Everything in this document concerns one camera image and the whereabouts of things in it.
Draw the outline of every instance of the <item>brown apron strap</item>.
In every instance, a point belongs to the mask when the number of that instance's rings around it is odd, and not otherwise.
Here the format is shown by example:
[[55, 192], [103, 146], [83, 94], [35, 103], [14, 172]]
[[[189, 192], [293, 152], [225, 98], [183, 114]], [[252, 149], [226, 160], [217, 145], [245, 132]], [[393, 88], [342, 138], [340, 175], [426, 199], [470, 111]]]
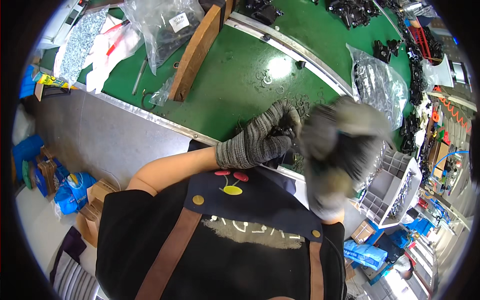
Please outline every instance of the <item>brown apron strap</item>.
[[148, 270], [135, 300], [160, 299], [201, 217], [201, 214], [185, 207], [182, 209], [175, 227]]
[[324, 273], [320, 263], [320, 248], [322, 243], [310, 242], [310, 300], [323, 300]]

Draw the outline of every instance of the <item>blue tube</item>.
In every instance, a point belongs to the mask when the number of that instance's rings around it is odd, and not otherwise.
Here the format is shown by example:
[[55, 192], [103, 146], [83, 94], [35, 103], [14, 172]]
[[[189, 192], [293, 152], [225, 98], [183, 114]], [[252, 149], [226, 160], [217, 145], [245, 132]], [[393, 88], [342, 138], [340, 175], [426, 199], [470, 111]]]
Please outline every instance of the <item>blue tube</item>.
[[433, 167], [433, 170], [432, 170], [432, 173], [430, 174], [430, 177], [433, 176], [433, 171], [435, 171], [435, 168], [437, 167], [437, 165], [442, 161], [444, 160], [445, 158], [447, 158], [448, 156], [452, 155], [452, 154], [455, 154], [455, 153], [468, 153], [468, 151], [456, 151], [456, 152], [452, 152], [452, 153], [449, 153], [447, 155], [445, 155], [444, 157], [442, 157], [442, 159], [440, 159], [438, 161], [438, 163]]

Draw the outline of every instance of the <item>gray knit glove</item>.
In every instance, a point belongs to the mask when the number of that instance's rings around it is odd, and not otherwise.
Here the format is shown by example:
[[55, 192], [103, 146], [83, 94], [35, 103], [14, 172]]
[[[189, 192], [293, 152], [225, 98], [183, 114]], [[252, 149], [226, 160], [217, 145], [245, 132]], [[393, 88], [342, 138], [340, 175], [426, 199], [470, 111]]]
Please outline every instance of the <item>gray knit glove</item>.
[[296, 136], [300, 131], [300, 116], [286, 100], [279, 100], [263, 114], [252, 119], [247, 128], [234, 138], [216, 146], [216, 162], [222, 169], [253, 168], [282, 156], [291, 146], [288, 136], [269, 136], [272, 128], [286, 116]]

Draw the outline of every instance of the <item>orange coiled tube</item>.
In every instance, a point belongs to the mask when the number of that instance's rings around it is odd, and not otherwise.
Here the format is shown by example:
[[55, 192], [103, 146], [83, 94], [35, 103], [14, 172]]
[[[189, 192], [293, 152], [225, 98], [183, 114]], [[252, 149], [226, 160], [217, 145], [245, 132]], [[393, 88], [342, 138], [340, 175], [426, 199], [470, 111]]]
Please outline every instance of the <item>orange coiled tube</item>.
[[[440, 88], [438, 88], [438, 87], [435, 87], [434, 90], [436, 90], [436, 91], [438, 91], [438, 92], [441, 92], [441, 91], [442, 91], [442, 90], [441, 90]], [[455, 113], [453, 113], [453, 105], [452, 105], [452, 107], [450, 108], [451, 101], [448, 101], [448, 104], [447, 104], [447, 103], [445, 103], [445, 102], [446, 102], [446, 99], [445, 99], [445, 98], [440, 98], [440, 97], [438, 97], [438, 98], [439, 98], [440, 101], [445, 105], [445, 107], [447, 108], [447, 110], [450, 111], [450, 113], [452, 114], [452, 117], [456, 117], [456, 121], [457, 121], [458, 123], [462, 124], [462, 127], [465, 127], [465, 130], [467, 130], [467, 133], [469, 133], [470, 130], [472, 129], [472, 127], [470, 126], [470, 127], [467, 128], [467, 122], [465, 122], [465, 123], [463, 122], [463, 117], [460, 117], [460, 119], [458, 118], [458, 110], [457, 110]]]

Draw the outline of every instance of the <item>gold button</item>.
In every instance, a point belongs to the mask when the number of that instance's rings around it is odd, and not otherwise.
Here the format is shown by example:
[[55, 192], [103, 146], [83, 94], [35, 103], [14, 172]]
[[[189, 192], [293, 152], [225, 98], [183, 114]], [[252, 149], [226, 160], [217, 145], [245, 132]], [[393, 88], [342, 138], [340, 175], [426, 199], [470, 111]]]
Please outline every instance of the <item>gold button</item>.
[[205, 202], [205, 199], [200, 195], [196, 195], [196, 196], [193, 196], [192, 201], [196, 205], [202, 205]]

